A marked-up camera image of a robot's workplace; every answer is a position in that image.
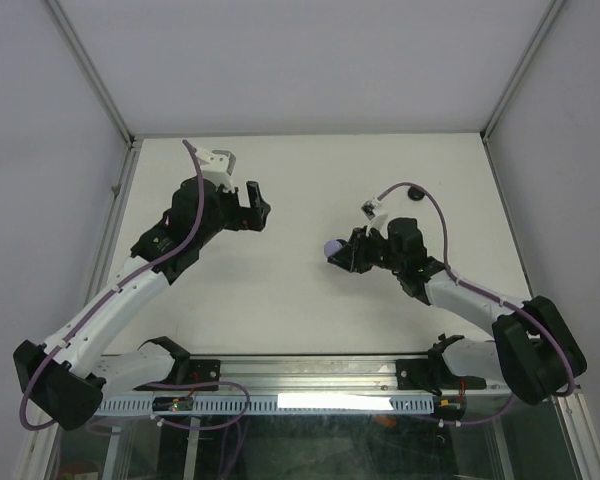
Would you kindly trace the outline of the lilac charging case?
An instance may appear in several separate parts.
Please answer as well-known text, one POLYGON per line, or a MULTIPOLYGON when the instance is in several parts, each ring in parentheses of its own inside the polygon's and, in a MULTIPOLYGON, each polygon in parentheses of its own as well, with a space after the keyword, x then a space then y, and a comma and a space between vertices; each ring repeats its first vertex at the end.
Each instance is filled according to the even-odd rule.
POLYGON ((332 239, 328 240, 323 247, 324 255, 327 259, 332 258, 336 255, 344 246, 346 241, 343 239, 332 239))

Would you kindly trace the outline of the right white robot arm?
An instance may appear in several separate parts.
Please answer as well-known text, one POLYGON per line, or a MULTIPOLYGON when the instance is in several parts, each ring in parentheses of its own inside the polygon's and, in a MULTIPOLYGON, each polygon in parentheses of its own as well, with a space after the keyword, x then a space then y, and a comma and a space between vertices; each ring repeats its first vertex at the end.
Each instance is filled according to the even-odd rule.
POLYGON ((350 273, 390 272, 411 298, 451 312, 491 336, 478 342, 456 335, 430 352, 428 378, 449 387, 461 377, 505 383, 529 405, 566 392, 587 370, 586 358, 553 301, 507 297, 461 279, 428 254, 416 220, 392 220, 385 234, 368 226, 328 241, 327 261, 350 273))

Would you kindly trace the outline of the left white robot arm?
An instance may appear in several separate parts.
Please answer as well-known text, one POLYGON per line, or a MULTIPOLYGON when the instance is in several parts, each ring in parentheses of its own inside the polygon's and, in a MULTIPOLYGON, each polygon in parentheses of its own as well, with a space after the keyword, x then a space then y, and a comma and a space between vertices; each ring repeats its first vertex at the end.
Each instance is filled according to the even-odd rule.
POLYGON ((62 429, 90 420, 101 403, 138 387, 178 388, 190 380, 190 353, 162 336, 111 360, 103 353, 154 297, 199 260, 220 232, 262 231, 271 211, 255 181, 249 203, 237 191, 199 177, 182 182, 161 219, 131 247, 123 267, 71 321, 42 343, 23 341, 13 358, 24 402, 62 429))

